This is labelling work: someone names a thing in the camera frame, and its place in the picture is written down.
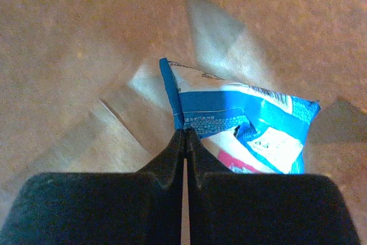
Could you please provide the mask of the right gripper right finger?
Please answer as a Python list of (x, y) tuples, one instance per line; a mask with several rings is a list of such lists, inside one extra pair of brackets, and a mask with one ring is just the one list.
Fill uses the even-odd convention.
[(192, 244), (360, 244), (342, 194), (314, 174), (236, 174), (186, 131)]

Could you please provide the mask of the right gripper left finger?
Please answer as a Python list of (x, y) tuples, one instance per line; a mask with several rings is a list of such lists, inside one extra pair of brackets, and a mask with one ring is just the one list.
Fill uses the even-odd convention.
[(40, 173), (27, 180), (2, 244), (180, 244), (185, 133), (134, 173)]

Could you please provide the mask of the light blue white snack packet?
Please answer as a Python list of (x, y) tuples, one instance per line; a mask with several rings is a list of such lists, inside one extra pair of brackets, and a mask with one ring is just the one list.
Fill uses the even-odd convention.
[(193, 129), (237, 173), (304, 173), (303, 148), (317, 102), (235, 83), (161, 59), (176, 129)]

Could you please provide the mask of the brown paper bag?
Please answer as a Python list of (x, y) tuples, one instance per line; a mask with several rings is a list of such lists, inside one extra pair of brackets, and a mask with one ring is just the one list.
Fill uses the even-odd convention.
[(167, 58), (318, 101), (309, 173), (366, 243), (366, 0), (1, 0), (1, 219), (39, 172), (131, 172), (168, 143)]

